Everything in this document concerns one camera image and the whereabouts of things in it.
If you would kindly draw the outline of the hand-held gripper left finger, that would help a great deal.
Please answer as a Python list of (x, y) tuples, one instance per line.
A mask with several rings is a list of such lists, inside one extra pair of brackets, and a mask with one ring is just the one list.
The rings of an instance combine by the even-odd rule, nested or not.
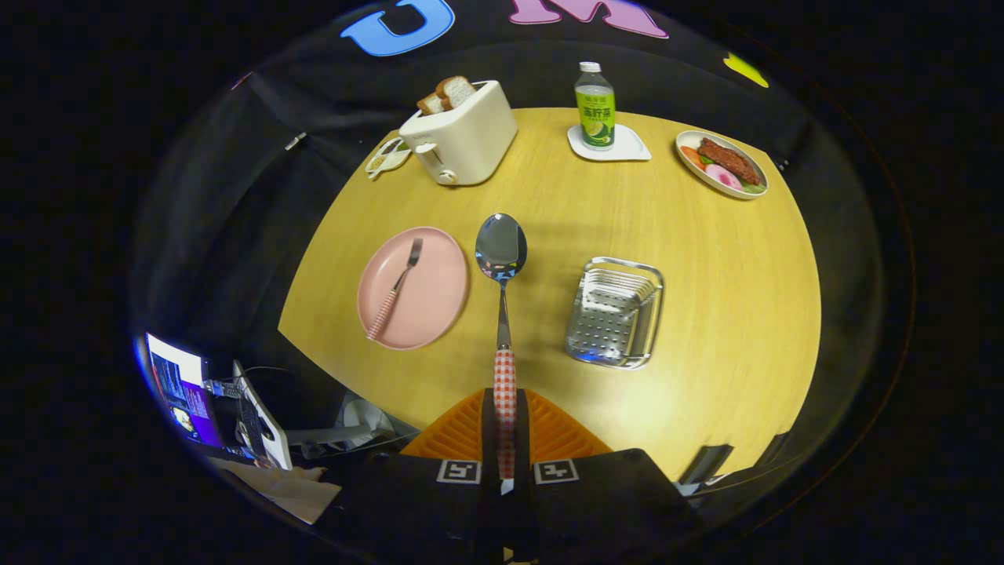
[(399, 453), (370, 454), (329, 507), (330, 536), (366, 564), (498, 564), (480, 533), (498, 490), (496, 430), (483, 389)]

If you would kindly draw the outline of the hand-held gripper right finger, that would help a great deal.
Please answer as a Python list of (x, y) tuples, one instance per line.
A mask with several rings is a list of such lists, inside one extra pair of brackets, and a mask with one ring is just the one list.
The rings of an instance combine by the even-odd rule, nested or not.
[(518, 525), (539, 564), (668, 564), (702, 519), (642, 448), (613, 450), (555, 403), (518, 392)]

